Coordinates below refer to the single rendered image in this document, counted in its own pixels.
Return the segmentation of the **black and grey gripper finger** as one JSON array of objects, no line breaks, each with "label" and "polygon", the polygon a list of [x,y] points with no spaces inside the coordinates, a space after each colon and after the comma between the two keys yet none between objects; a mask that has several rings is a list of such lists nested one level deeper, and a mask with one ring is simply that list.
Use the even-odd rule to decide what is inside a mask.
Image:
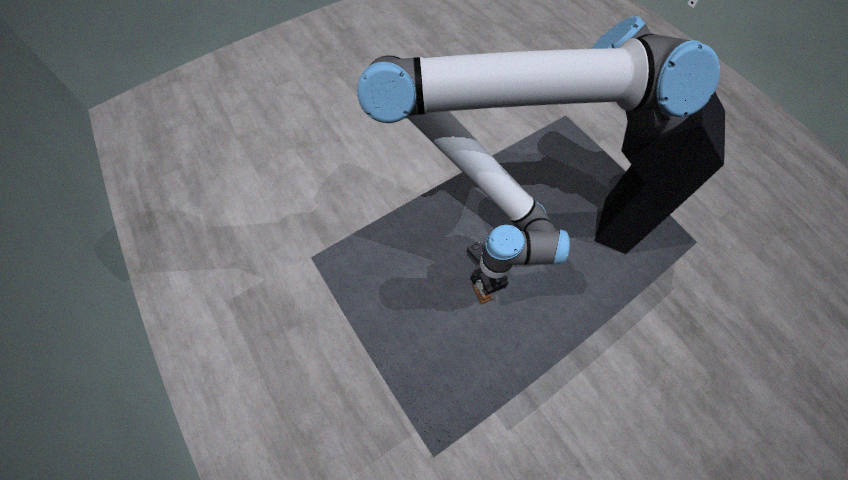
[{"label": "black and grey gripper finger", "polygon": [[[471,281],[472,281],[472,283],[473,283],[474,287],[475,287],[476,289],[479,289],[480,293],[484,296],[484,292],[483,292],[483,284],[482,284],[481,280],[479,280],[479,279],[477,278],[477,275],[478,275],[477,273],[474,273],[474,274],[472,275],[472,277],[471,277]],[[474,282],[473,282],[473,281],[474,281]]]}]

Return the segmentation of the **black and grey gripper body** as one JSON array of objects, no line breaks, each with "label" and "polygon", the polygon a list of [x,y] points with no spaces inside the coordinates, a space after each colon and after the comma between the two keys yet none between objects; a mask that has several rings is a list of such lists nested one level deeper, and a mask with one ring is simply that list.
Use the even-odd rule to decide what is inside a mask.
[{"label": "black and grey gripper body", "polygon": [[[478,269],[475,271],[475,273],[477,273],[477,274],[478,274],[478,275],[477,275],[477,278],[478,278],[478,279],[481,279],[481,282],[482,282],[482,284],[483,284],[483,286],[484,286],[484,288],[483,288],[483,292],[484,292],[485,296],[487,296],[487,294],[489,295],[489,294],[491,294],[491,293],[494,293],[494,292],[496,292],[496,291],[499,291],[499,290],[501,290],[501,289],[503,289],[503,288],[505,289],[505,288],[506,288],[506,286],[507,286],[507,285],[508,285],[508,283],[509,283],[509,282],[508,282],[508,280],[507,280],[507,279],[508,279],[507,275],[505,275],[505,276],[504,276],[504,277],[502,277],[502,278],[494,279],[494,278],[491,278],[491,277],[488,277],[487,275],[485,275],[485,274],[482,272],[481,268],[478,268]],[[504,281],[504,280],[505,280],[505,281]],[[503,282],[502,282],[502,281],[503,281]],[[498,284],[497,284],[497,283],[498,283]],[[506,284],[506,285],[505,285],[505,284]],[[503,285],[504,285],[504,286],[503,286]],[[488,287],[487,287],[487,286],[488,286]],[[500,287],[500,286],[501,286],[501,287]],[[498,287],[499,287],[499,288],[498,288]],[[486,292],[487,292],[487,293],[485,292],[485,290],[484,290],[484,289],[486,290]],[[493,290],[493,289],[494,289],[494,290]]]}]

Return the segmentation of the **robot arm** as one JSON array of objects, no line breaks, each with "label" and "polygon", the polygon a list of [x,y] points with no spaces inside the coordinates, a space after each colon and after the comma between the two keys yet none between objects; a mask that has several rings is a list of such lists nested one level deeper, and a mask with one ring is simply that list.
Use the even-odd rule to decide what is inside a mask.
[{"label": "robot arm", "polygon": [[449,111],[616,102],[635,135],[653,137],[708,103],[718,63],[709,46],[652,34],[634,16],[592,49],[381,56],[361,74],[357,95],[378,122],[409,119],[519,228],[500,225],[485,247],[467,247],[485,275],[501,278],[512,265],[564,263],[569,236]]}]

